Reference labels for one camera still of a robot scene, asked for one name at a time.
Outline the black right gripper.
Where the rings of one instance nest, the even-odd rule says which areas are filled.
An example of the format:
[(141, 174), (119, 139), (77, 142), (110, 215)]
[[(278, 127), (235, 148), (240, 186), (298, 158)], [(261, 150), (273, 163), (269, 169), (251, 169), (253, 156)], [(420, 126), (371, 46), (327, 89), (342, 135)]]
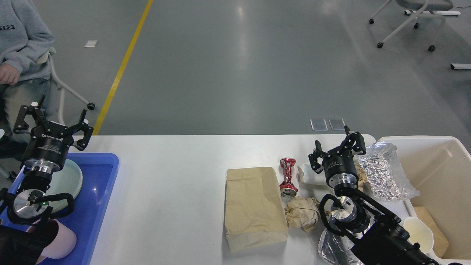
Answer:
[(354, 156), (365, 155), (366, 145), (363, 136), (358, 131), (352, 131), (347, 125), (344, 126), (346, 138), (333, 149), (333, 154), (328, 155), (322, 150), (320, 141), (315, 140), (315, 148), (308, 155), (311, 169), (320, 174), (325, 173), (326, 183), (331, 188), (341, 184), (358, 186), (359, 176), (355, 169)]

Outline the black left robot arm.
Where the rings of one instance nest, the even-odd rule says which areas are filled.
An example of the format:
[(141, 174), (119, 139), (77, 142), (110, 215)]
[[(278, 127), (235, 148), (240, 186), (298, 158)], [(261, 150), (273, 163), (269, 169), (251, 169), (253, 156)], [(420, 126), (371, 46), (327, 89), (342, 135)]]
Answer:
[(1, 264), (35, 265), (46, 246), (53, 242), (47, 235), (49, 220), (64, 218), (75, 209), (73, 195), (67, 192), (47, 195), (53, 174), (63, 170), (69, 148), (87, 148), (93, 128), (86, 120), (86, 110), (79, 121), (66, 126), (48, 121), (41, 103), (23, 105), (14, 125), (15, 134), (28, 134), (30, 141), (22, 157), (24, 177), (18, 190), (1, 189), (1, 211), (16, 225), (33, 225), (28, 233), (1, 225)]

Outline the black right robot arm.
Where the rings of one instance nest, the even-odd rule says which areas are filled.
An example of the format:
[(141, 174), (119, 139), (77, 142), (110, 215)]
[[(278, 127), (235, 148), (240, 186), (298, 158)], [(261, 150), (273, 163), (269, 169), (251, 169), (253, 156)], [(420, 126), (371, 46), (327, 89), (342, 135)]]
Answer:
[(325, 152), (315, 141), (308, 155), (312, 170), (324, 173), (327, 186), (334, 191), (325, 194), (319, 205), (324, 210), (332, 202), (330, 216), (321, 216), (325, 228), (350, 240), (351, 252), (365, 265), (436, 265), (419, 243), (409, 242), (410, 234), (395, 213), (359, 190), (354, 156), (366, 154), (365, 142), (360, 132), (348, 126), (344, 129), (346, 137), (339, 146)]

